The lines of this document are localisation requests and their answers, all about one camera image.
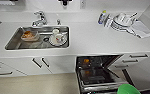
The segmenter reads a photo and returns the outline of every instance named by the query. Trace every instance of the floor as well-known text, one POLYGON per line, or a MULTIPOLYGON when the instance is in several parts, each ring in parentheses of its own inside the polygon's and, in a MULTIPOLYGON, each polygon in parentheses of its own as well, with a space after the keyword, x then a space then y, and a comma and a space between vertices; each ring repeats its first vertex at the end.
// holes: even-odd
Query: floor
POLYGON ((48 74, 0 78, 0 94, 79 94, 79 88, 75 73, 48 74))

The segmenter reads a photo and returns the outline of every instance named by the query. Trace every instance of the dish rack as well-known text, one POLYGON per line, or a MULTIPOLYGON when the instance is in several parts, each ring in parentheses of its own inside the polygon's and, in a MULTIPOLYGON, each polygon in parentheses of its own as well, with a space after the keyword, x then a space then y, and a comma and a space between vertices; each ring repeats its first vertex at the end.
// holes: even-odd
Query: dish rack
POLYGON ((115 19, 116 17, 114 17, 113 22, 111 24, 111 27, 113 29, 117 31, 127 31, 127 29, 130 27, 130 26, 124 26, 124 25, 119 24, 115 19))

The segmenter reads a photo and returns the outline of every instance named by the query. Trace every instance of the kitchen counter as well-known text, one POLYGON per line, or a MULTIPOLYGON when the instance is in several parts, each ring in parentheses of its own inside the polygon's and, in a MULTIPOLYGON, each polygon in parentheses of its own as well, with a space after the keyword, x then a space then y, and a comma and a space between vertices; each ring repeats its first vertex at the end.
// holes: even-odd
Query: kitchen counter
POLYGON ((31 24, 31 22, 0 24, 0 58, 150 52, 150 38, 140 39, 127 32, 104 28, 96 22, 62 23, 70 29, 68 48, 6 50, 5 46, 17 28, 30 27, 31 24))

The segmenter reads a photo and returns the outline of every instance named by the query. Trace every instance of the white cabinet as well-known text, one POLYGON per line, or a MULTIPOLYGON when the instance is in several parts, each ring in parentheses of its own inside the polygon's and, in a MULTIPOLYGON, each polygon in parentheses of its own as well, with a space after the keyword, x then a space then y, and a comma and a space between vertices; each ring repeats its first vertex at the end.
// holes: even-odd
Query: white cabinet
POLYGON ((26 75, 51 74, 41 57, 1 58, 0 61, 26 75))
POLYGON ((129 66, 139 63, 140 61, 150 57, 150 52, 148 53, 126 53, 123 54, 118 60, 116 60, 109 69, 118 70, 125 69, 129 66))
POLYGON ((25 76, 25 74, 0 62, 0 77, 15 77, 15 76, 25 76))
POLYGON ((44 57, 45 61, 48 62, 48 69, 53 74, 58 73, 73 73, 75 72, 76 56, 47 56, 44 57))
POLYGON ((75 72, 76 56, 45 56, 24 58, 0 58, 0 62, 26 75, 75 72))

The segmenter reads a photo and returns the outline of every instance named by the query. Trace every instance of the kitchen sink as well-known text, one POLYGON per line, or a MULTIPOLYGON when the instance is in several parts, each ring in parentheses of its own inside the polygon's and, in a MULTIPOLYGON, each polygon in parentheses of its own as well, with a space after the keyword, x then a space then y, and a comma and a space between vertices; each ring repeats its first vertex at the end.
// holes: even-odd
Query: kitchen sink
POLYGON ((14 33, 6 45, 6 50, 18 49, 48 49, 48 48, 67 48, 69 46, 69 27, 67 26, 46 26, 46 27, 20 27, 14 33), (62 45, 53 45, 49 39, 53 35, 53 30, 58 29, 59 34, 66 36, 66 41, 62 45), (25 31, 38 33, 39 38, 36 41, 24 41, 21 36, 25 31))

